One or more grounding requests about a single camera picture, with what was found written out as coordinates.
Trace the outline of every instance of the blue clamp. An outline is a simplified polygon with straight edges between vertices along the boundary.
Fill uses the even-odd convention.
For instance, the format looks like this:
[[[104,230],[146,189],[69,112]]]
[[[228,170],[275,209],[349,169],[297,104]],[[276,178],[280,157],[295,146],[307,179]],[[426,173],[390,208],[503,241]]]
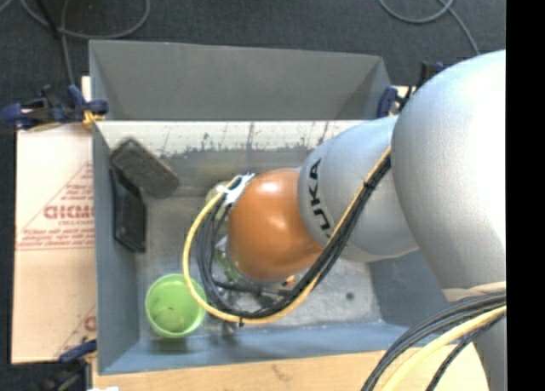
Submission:
[[[383,118],[390,115],[395,107],[395,101],[398,99],[398,91],[394,87],[388,86],[378,100],[378,107],[376,109],[376,117]]]
[[[54,93],[51,85],[42,87],[35,99],[15,103],[2,110],[2,121],[16,129],[35,129],[56,124],[76,123],[104,118],[108,103],[104,100],[86,101],[80,89],[72,84],[66,89],[70,104],[64,104]]]

